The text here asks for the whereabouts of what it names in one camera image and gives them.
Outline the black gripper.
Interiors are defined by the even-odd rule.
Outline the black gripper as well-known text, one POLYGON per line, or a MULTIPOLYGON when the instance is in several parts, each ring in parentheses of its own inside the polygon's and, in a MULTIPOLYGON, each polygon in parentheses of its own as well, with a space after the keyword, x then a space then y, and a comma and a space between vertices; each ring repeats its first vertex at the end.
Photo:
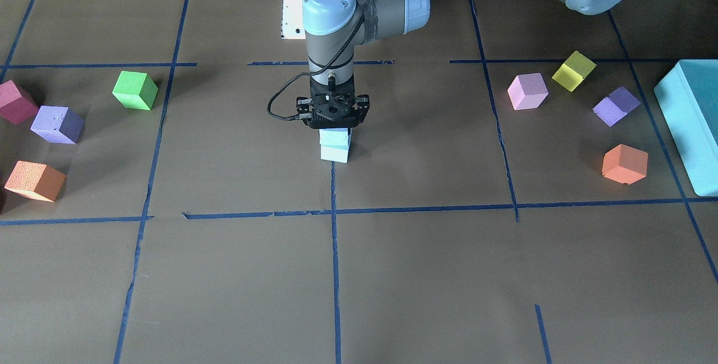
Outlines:
POLYGON ((312 129, 356 128, 369 113, 369 96, 349 93, 320 93, 312 98, 298 96, 300 120, 312 129))

